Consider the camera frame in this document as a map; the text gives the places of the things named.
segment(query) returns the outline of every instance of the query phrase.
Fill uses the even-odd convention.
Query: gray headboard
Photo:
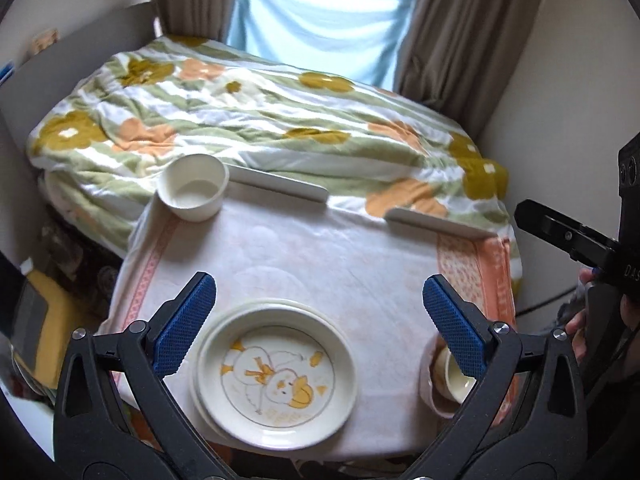
[[[78,81],[113,54],[152,41],[155,16],[150,2],[114,10],[22,65],[0,87],[0,114],[18,149],[24,152],[30,131]]]

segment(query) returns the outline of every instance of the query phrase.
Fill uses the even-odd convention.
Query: blue cloth
[[[392,89],[414,0],[237,0],[227,43]]]

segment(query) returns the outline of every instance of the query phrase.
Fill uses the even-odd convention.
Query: screw
[[[76,328],[74,332],[71,334],[71,337],[76,341],[78,339],[82,339],[84,336],[86,336],[86,330],[84,328]]]
[[[566,332],[561,328],[556,328],[554,330],[554,337],[558,339],[558,341],[566,341]]]
[[[494,323],[494,332],[497,334],[508,334],[509,330],[511,330],[509,328],[509,325],[507,325],[503,321],[496,321]]]
[[[132,332],[134,334],[139,334],[145,328],[146,328],[146,323],[139,319],[129,325],[129,332]]]

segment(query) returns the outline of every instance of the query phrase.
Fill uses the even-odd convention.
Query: cartoon duck
[[[314,400],[313,388],[306,376],[299,376],[292,366],[305,358],[287,351],[268,353],[259,346],[245,347],[236,341],[222,365],[221,375],[232,372],[244,384],[245,395],[256,413],[262,413],[262,401],[267,398],[277,404],[287,404],[296,409],[306,408]]]

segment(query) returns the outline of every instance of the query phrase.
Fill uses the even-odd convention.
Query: bedspread
[[[30,135],[50,200],[124,256],[167,164],[188,153],[329,190],[329,206],[394,206],[512,240],[506,170],[454,121],[392,92],[275,64],[203,38],[161,37],[111,57]]]

